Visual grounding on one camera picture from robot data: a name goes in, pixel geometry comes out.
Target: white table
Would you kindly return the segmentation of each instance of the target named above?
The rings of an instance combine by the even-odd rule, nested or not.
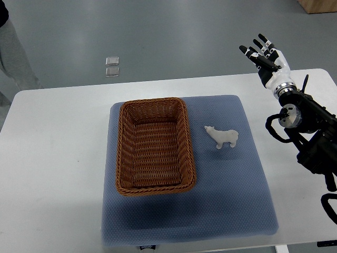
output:
[[[298,87],[337,113],[337,87],[324,70],[293,71]],[[272,236],[159,245],[196,252],[336,239],[320,198],[324,176],[296,161],[297,149],[264,127],[280,105],[257,74],[66,87],[19,92],[0,133],[1,252],[103,252],[101,213],[108,119],[116,102],[167,96],[240,97],[270,187],[279,229]],[[275,124],[278,132],[283,129]],[[138,252],[136,247],[115,252]]]

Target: label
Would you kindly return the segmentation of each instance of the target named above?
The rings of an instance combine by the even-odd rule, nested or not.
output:
[[[145,245],[145,246],[140,246],[140,249],[156,249],[156,245]]]

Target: person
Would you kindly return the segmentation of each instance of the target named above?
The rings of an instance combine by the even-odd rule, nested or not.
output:
[[[43,88],[31,68],[2,0],[0,0],[0,69],[21,91]],[[11,101],[2,93],[0,84],[0,108],[6,107],[5,110],[8,111],[9,106],[11,106]],[[6,113],[0,111],[0,118],[6,117],[3,114]]]

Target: person's leg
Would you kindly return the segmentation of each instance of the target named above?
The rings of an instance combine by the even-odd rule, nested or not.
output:
[[[0,28],[0,69],[20,90],[42,89],[10,20]]]
[[[11,105],[11,104],[12,103],[10,102],[10,100],[8,98],[6,98],[6,96],[4,94],[2,94],[2,92],[0,91],[0,107]]]

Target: blue foam pad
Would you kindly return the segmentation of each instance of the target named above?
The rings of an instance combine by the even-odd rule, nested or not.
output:
[[[189,113],[197,182],[185,193],[124,197],[115,188],[118,116],[112,106],[106,156],[102,241],[105,247],[158,245],[223,237],[272,235],[277,219],[240,99],[182,98]],[[205,125],[239,132],[222,149]]]

